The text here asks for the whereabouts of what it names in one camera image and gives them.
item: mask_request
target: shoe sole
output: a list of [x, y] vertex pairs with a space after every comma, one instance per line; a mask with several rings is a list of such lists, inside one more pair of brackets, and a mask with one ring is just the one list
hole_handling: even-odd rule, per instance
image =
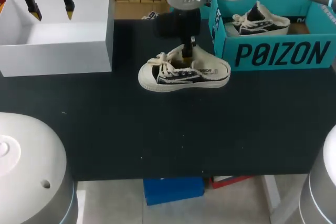
[[159, 93], [172, 92], [172, 91], [176, 91], [180, 89], [187, 89], [187, 88], [218, 89], [218, 88], [225, 86], [230, 79], [230, 74], [229, 74], [226, 79], [221, 80], [221, 81], [209, 81], [209, 82], [186, 83], [186, 84], [175, 84], [175, 85], [164, 85], [164, 84], [148, 85], [141, 78], [142, 68], [143, 67], [141, 67], [139, 74], [138, 74], [139, 84], [144, 89], [147, 89], [153, 92], [159, 92]]

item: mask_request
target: black tabletop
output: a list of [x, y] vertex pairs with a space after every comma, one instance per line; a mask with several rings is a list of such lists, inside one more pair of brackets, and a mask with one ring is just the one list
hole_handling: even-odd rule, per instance
[[[138, 70], [179, 40], [117, 21], [113, 73], [0, 78], [0, 111], [33, 116], [62, 140], [77, 180], [309, 172], [336, 124], [336, 75], [233, 72], [220, 89], [154, 93]], [[197, 38], [212, 52], [206, 23]]]

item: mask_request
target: canvas sneaker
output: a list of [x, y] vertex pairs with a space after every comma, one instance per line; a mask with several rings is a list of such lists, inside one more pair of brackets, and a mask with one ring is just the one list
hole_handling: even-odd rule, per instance
[[272, 14], [259, 1], [245, 15], [233, 16], [233, 22], [225, 24], [228, 37], [286, 35], [290, 20]]
[[220, 88], [230, 78], [231, 67], [199, 46], [193, 47], [190, 64], [183, 61], [183, 45], [168, 54], [160, 53], [143, 65], [138, 74], [140, 85], [154, 92], [184, 88]]

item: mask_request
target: white box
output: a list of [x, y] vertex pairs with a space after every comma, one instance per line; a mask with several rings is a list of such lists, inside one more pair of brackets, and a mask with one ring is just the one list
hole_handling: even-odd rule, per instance
[[25, 0], [7, 0], [0, 13], [0, 71], [5, 77], [110, 72], [114, 0], [73, 0], [69, 20], [63, 0], [35, 0], [42, 20]]

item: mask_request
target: teal shoebox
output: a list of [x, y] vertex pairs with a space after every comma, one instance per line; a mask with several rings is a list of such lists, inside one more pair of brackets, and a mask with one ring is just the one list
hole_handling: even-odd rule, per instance
[[[256, 1], [292, 23], [305, 23], [309, 32], [227, 37], [224, 22], [245, 14]], [[212, 0], [208, 24], [215, 55], [228, 61], [232, 71], [328, 68], [336, 55], [335, 16], [328, 7], [309, 0]]]

